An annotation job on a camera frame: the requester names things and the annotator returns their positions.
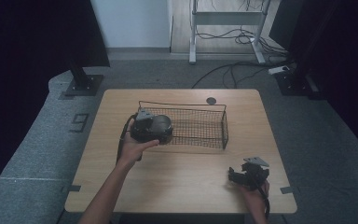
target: black device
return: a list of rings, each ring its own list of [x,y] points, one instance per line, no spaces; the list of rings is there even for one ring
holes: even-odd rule
[[[131,119],[135,119],[130,130],[131,138],[136,141],[145,143],[158,139],[161,145],[171,142],[173,137],[171,119],[165,115],[154,115],[144,108],[140,108],[138,113],[131,115],[124,125],[123,132],[121,132],[120,141],[118,143],[116,162],[120,159],[121,151],[124,146],[124,137]]]
[[[266,162],[260,158],[249,158],[244,159],[246,161],[243,164],[242,171],[245,173],[236,173],[234,169],[229,167],[228,169],[228,180],[236,184],[245,186],[249,190],[256,190],[260,192],[263,197],[264,203],[266,204],[266,218],[269,217],[269,197],[266,192],[261,189],[261,186],[266,182],[269,176],[269,169],[264,170],[261,165],[269,166]]]

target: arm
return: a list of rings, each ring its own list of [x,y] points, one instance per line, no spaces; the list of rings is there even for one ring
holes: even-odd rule
[[[267,224],[265,217],[266,205],[264,204],[263,198],[258,190],[248,190],[244,186],[239,186],[240,191],[245,199],[245,205],[248,208],[249,213],[255,224]],[[261,189],[269,195],[269,182],[266,182],[261,186]]]
[[[127,173],[145,149],[158,145],[158,140],[139,144],[130,137],[130,133],[126,133],[124,142],[116,167],[92,199],[79,223],[108,223]]]

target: wooden table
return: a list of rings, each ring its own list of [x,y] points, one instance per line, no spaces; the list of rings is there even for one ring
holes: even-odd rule
[[[206,104],[213,97],[227,105],[229,140],[225,150],[209,147],[158,146],[144,152],[130,170],[115,212],[245,213],[237,187],[227,180],[228,167],[241,170],[243,158],[269,163],[271,213],[296,211],[280,153],[256,90],[108,90],[94,120],[65,209],[82,212],[115,166],[117,144],[128,117],[139,101]]]

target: person's left hand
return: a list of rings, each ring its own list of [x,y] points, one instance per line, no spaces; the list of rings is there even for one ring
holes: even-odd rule
[[[159,140],[153,140],[146,143],[139,143],[135,139],[131,138],[131,126],[134,120],[132,119],[128,125],[126,135],[124,137],[124,145],[121,151],[120,159],[117,163],[122,163],[129,169],[135,164],[135,162],[142,156],[142,153],[149,147],[155,147],[158,145]]]

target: black wire mesh basket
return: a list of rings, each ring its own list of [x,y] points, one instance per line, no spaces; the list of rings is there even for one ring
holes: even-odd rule
[[[168,145],[226,148],[228,128],[225,105],[176,105],[140,101],[141,108],[171,119],[173,137]]]

